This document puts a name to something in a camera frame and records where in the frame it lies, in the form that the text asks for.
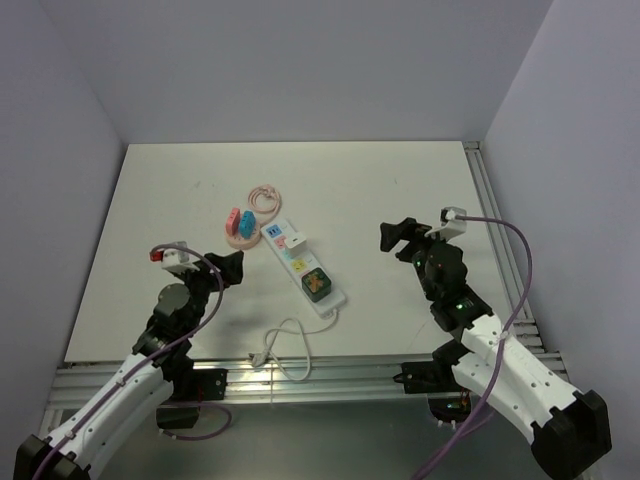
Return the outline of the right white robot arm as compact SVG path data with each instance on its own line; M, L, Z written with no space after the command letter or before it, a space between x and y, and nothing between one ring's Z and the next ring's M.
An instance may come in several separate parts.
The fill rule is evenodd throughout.
M396 257L414 267L431 314L452 337L422 368L404 368L395 380L407 392L460 387L479 395L455 440L470 433L477 413L490 406L524 436L550 478L575 479L612 448L606 402L547 367L468 285L463 252L450 241L465 232L469 219L449 208L437 228L411 217L380 226L381 250L406 244Z

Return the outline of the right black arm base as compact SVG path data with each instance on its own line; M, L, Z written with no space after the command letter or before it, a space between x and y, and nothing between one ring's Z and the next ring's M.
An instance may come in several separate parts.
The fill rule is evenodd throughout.
M407 395L426 395L429 411L438 421L460 424L471 413L470 393L456 383L451 369L436 360L404 362L393 381Z

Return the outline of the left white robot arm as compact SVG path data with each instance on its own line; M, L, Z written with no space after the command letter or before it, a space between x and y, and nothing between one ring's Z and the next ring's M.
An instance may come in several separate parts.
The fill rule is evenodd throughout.
M227 370L200 370L189 351L225 290L242 282L244 253L201 254L178 241L154 247L150 259L176 280L159 292L131 354L75 415L20 445L14 478L96 479L148 415L156 416L162 434L183 440L182 430L195 425L201 409L220 406Z

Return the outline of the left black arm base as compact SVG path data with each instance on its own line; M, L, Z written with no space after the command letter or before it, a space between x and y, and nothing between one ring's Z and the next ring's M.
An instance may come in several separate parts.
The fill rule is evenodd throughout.
M228 370L223 368L192 369L178 380L170 402L202 403L219 401L225 396ZM164 430L192 429L201 407L160 407L156 410L156 424Z

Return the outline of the white plug adapter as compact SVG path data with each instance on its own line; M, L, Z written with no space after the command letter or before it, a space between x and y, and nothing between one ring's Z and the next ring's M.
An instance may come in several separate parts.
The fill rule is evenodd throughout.
M296 255L299 251L306 250L307 238L300 232L293 234L291 237L285 239L285 247L292 255Z

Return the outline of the dark green cube plug adapter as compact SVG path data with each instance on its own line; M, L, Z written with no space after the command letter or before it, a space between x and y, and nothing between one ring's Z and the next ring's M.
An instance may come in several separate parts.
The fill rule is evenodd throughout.
M332 281L321 267L304 273L301 288L312 303L318 303L332 292Z

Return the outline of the blue triangular plug adapter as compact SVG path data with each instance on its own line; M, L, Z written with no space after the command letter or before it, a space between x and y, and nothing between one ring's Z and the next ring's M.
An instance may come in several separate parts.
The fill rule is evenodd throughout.
M246 210L240 219L237 232L244 240L248 240L253 235L256 228L256 217L251 210Z

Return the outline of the pink plug adapter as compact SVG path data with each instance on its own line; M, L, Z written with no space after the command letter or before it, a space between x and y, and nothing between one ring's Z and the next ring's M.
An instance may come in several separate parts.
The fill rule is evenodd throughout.
M233 237L237 233L241 218L242 213L240 209L238 207L233 207L226 219L224 227L226 235Z

